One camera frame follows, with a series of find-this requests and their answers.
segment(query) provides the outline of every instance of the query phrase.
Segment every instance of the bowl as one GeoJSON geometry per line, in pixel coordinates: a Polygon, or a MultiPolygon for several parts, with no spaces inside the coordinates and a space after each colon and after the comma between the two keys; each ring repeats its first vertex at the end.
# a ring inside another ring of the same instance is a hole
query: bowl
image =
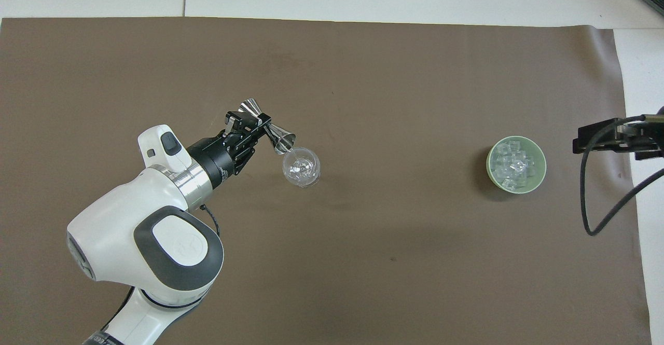
{"type": "Polygon", "coordinates": [[[544,152],[528,137],[517,135],[504,137],[489,151],[487,173],[491,181],[503,191],[518,195],[527,194],[538,188],[544,181],[546,175],[544,152]],[[522,160],[523,153],[516,153],[518,151],[524,152],[525,160],[522,160]]]}

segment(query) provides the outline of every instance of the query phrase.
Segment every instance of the metal jigger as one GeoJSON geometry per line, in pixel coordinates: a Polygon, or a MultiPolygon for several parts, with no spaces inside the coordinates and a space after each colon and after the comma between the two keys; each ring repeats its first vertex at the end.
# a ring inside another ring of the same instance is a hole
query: metal jigger
{"type": "MultiPolygon", "coordinates": [[[[256,118],[262,113],[254,99],[247,99],[242,102],[238,111],[249,113],[256,118]]],[[[278,127],[274,123],[269,123],[265,126],[265,131],[277,154],[285,154],[293,149],[293,144],[295,143],[294,133],[284,130],[284,128],[278,127]]]]}

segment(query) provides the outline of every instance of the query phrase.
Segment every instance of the robot logo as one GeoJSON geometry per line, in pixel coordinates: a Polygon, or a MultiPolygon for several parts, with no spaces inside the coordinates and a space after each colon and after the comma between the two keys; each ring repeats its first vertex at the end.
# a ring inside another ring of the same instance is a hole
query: robot logo
{"type": "Polygon", "coordinates": [[[199,234],[186,233],[183,234],[176,241],[176,252],[180,254],[182,259],[194,262],[191,265],[196,265],[201,262],[204,257],[204,245],[199,234]]]}

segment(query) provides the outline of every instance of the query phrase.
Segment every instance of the black mount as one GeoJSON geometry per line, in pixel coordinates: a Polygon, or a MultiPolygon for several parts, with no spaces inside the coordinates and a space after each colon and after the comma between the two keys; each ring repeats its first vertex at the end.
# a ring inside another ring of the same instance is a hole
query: black mount
{"type": "MultiPolygon", "coordinates": [[[[658,114],[664,114],[664,108],[660,109],[658,114]]],[[[578,137],[572,140],[572,151],[575,154],[586,151],[596,132],[619,119],[611,118],[580,127],[578,137]]],[[[633,151],[637,161],[664,157],[664,123],[640,122],[615,127],[604,134],[591,150],[612,150],[619,153],[633,151]]]]}
{"type": "Polygon", "coordinates": [[[272,118],[265,113],[254,117],[250,113],[229,111],[225,130],[215,137],[200,139],[187,151],[208,174],[214,189],[242,171],[271,122],[272,118]]]}

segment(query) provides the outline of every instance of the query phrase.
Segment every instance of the robot button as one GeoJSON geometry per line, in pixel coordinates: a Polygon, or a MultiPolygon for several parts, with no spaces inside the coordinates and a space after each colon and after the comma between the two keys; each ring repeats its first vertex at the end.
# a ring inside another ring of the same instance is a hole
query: robot button
{"type": "Polygon", "coordinates": [[[161,135],[161,145],[169,156],[175,156],[182,149],[180,142],[177,141],[173,132],[170,131],[161,135]]]}
{"type": "Polygon", "coordinates": [[[160,220],[152,228],[152,234],[157,239],[162,253],[181,266],[197,265],[207,254],[208,244],[205,236],[176,215],[168,215],[160,220]]]}

